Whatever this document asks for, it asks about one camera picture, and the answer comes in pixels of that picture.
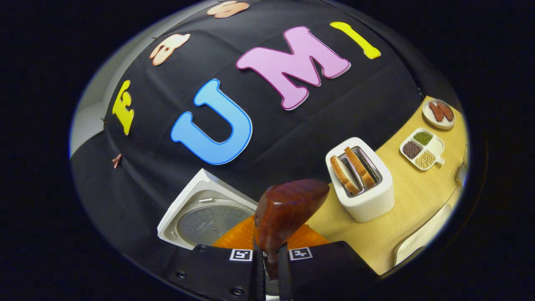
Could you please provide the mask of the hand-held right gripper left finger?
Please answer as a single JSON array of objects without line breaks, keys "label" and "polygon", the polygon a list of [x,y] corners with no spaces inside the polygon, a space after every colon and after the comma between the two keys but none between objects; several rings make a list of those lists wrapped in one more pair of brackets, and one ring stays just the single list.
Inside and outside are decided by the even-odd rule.
[{"label": "hand-held right gripper left finger", "polygon": [[224,234],[217,245],[197,245],[170,264],[172,286],[201,301],[265,301],[262,252],[254,245],[254,217]]}]

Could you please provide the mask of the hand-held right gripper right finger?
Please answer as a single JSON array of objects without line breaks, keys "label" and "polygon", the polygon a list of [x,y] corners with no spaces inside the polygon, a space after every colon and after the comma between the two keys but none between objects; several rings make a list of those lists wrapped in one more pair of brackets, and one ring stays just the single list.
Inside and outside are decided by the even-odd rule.
[{"label": "hand-held right gripper right finger", "polygon": [[308,225],[278,249],[281,301],[351,301],[378,279],[347,242],[329,242]]}]

